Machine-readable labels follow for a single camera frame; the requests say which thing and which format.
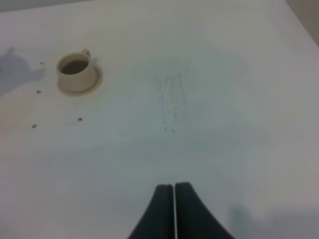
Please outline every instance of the cup handle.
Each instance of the cup handle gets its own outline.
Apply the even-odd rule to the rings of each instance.
[[[90,53],[90,51],[89,51],[88,49],[83,49],[83,50],[81,51],[81,53],[83,53],[83,54],[85,54],[85,55],[87,55],[88,57],[91,58],[91,53]]]

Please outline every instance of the table surface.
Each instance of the table surface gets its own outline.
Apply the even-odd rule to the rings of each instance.
[[[94,0],[0,29],[0,237],[123,239],[183,181],[238,239],[318,236],[319,48],[284,1]],[[56,63],[83,48],[104,81],[65,96]]]

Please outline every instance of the coffee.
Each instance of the coffee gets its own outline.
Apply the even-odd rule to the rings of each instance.
[[[89,63],[83,60],[71,61],[63,67],[61,72],[66,75],[74,75],[83,71],[88,65]]]

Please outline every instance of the cup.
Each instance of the cup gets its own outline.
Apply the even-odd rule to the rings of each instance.
[[[68,96],[82,96],[96,90],[102,83],[102,74],[84,49],[63,57],[57,64],[58,88]]]

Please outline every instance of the wall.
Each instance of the wall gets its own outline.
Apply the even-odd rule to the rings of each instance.
[[[0,12],[65,4],[84,0],[0,0]]]

